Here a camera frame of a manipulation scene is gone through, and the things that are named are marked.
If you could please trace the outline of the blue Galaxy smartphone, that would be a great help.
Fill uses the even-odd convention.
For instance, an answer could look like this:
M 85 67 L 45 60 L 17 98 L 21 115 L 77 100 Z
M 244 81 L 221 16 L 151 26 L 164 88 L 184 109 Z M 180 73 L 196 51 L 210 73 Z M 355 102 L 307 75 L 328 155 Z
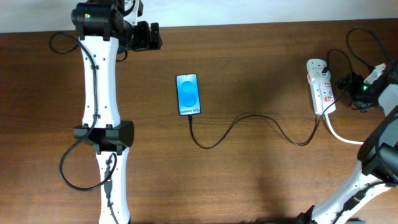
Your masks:
M 176 76 L 178 113 L 188 116 L 201 113 L 197 74 Z

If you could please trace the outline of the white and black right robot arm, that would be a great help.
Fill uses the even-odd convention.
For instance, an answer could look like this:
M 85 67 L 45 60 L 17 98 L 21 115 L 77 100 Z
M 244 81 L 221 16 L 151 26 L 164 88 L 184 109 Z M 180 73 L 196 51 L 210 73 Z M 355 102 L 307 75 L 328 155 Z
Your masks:
M 397 65 L 390 65 L 371 86 L 386 117 L 361 145 L 350 177 L 294 223 L 349 223 L 374 197 L 397 187 Z

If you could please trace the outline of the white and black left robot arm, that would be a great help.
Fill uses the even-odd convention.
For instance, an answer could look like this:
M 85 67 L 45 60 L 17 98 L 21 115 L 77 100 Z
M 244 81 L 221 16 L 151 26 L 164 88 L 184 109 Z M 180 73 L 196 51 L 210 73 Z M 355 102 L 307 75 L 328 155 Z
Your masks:
M 142 1 L 87 1 L 72 11 L 85 69 L 85 110 L 75 138 L 93 147 L 99 167 L 100 223 L 130 223 L 126 166 L 134 123 L 121 119 L 116 99 L 118 54 L 159 50 L 159 25 L 138 21 Z

